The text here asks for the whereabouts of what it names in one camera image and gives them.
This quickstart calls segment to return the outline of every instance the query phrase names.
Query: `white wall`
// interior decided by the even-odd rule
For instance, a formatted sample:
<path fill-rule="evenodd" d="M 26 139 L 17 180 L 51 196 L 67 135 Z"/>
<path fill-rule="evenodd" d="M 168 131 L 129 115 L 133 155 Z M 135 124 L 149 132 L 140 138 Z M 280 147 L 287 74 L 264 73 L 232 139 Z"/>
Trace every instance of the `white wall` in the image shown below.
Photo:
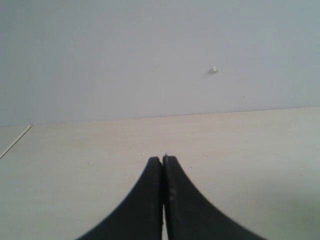
<path fill-rule="evenodd" d="M 319 9 L 2 0 L 0 126 L 320 106 Z"/>

